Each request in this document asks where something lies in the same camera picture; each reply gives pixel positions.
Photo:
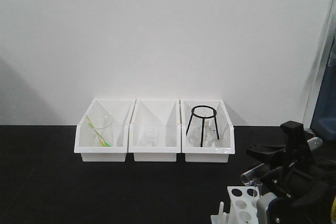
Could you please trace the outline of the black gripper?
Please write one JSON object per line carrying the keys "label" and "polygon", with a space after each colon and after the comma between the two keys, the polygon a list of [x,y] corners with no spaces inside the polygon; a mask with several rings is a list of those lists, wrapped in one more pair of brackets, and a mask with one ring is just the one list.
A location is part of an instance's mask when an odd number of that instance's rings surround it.
{"label": "black gripper", "polygon": [[280,125],[285,145],[252,145],[246,154],[264,164],[269,193],[257,200],[259,223],[335,223],[335,165],[317,163],[303,124]]}

